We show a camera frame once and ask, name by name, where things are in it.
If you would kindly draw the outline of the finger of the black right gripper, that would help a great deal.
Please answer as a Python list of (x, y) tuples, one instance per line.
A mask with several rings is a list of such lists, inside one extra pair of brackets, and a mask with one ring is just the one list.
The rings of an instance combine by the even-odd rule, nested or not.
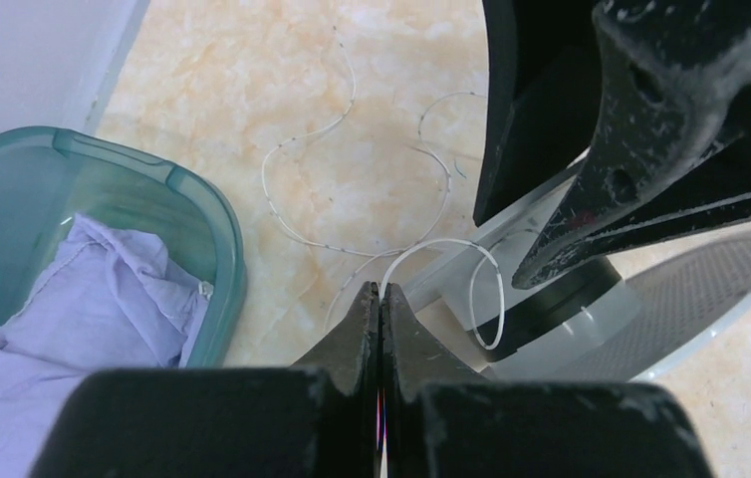
[(476, 225), (565, 169), (590, 145), (602, 90), (595, 5), (483, 2), (489, 86)]
[(601, 1), (587, 156), (512, 277), (751, 221), (751, 1)]

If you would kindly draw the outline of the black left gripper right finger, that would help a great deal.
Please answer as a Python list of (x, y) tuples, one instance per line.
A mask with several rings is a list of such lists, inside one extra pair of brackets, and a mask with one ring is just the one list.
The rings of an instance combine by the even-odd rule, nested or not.
[(396, 284), (383, 288), (390, 477), (708, 477), (684, 409), (649, 383), (493, 381), (448, 351)]

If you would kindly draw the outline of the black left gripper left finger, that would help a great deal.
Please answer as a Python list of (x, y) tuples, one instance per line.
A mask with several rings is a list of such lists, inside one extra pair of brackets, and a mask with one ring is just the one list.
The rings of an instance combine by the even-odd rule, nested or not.
[(70, 395), (35, 477), (377, 477), (378, 287), (289, 366), (109, 369)]

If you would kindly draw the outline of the white perforated cable spool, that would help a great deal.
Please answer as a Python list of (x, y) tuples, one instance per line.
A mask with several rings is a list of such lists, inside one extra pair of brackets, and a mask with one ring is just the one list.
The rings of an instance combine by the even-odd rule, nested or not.
[(751, 230), (624, 278), (596, 258), (541, 286), (510, 275), (575, 176), (556, 174), (482, 225), (404, 286), (414, 310), (442, 302), (501, 380), (652, 379), (725, 332), (751, 308)]

